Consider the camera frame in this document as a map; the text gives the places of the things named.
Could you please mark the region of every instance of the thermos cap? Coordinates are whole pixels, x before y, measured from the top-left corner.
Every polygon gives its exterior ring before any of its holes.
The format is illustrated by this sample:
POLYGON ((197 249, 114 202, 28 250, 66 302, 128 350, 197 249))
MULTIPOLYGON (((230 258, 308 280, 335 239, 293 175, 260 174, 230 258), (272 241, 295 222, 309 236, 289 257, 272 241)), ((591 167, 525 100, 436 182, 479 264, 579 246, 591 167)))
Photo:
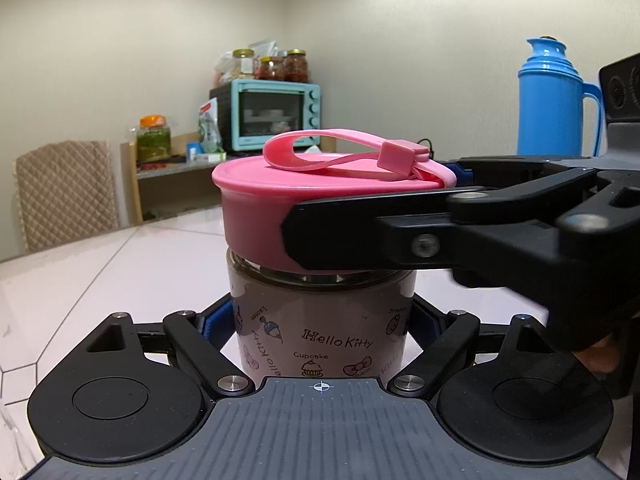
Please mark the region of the thermos cap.
POLYGON ((253 263, 299 274, 308 271, 287 255, 280 234, 280 225, 295 204, 456 185, 454 173, 430 160, 427 147, 353 130, 303 130, 274 136, 265 144, 262 156, 225 162, 213 171, 212 179, 222 190, 229 247, 253 263), (295 141, 309 136, 352 140, 375 151, 294 153, 295 141))
POLYGON ((527 43, 533 47, 533 54, 518 72, 518 77, 527 73, 555 73, 582 81, 578 71, 564 54, 564 43, 550 36, 530 38, 527 43))

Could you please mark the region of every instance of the wooden chair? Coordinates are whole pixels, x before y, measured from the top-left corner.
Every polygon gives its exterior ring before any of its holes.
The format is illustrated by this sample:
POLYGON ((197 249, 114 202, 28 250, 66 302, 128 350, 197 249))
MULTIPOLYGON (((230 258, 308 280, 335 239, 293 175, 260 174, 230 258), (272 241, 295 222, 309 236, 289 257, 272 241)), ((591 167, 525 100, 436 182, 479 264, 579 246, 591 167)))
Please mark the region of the wooden chair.
POLYGON ((107 142, 66 140, 21 155, 14 183, 29 252, 118 227, 107 142))

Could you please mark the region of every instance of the red sauce jar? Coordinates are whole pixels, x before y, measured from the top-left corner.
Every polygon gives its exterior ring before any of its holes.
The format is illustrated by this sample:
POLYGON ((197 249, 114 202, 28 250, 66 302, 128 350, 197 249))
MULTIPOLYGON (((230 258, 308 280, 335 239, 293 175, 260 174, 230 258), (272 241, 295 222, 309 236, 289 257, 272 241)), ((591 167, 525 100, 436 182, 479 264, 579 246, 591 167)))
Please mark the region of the red sauce jar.
POLYGON ((289 50, 284 62, 284 79, 293 83, 307 83, 309 69, 306 63, 306 52, 295 48, 289 50))
POLYGON ((266 56, 260 59, 258 79, 284 81, 284 63, 279 56, 266 56))

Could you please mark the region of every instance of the finger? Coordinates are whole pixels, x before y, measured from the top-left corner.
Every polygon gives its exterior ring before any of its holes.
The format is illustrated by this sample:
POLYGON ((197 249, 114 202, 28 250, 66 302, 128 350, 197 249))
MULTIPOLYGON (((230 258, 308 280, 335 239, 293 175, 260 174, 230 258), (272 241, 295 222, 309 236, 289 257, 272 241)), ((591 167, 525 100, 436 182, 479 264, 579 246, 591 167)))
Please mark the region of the finger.
POLYGON ((611 336, 586 350, 576 352, 575 356, 591 372, 610 374, 620 364, 620 352, 611 336))

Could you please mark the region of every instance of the glass jar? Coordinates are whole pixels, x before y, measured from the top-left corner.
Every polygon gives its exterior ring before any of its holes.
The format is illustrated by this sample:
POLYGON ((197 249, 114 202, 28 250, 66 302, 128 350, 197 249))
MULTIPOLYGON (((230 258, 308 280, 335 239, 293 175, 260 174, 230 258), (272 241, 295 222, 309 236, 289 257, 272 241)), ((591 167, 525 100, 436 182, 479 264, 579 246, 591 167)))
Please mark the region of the glass jar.
POLYGON ((233 51, 233 66, 231 68, 231 78, 233 79, 254 79, 254 51, 251 48, 237 48, 233 51))
POLYGON ((136 129, 138 162, 154 162, 171 157, 171 130, 162 115, 149 115, 140 119, 136 129))
POLYGON ((284 63, 279 56, 267 56, 260 60, 258 79, 284 81, 284 63))
POLYGON ((293 274, 226 254, 245 373, 380 377, 401 368, 415 271, 293 274))
POLYGON ((306 52, 298 48, 287 51, 284 62, 284 79, 293 83, 307 83, 309 81, 306 52))

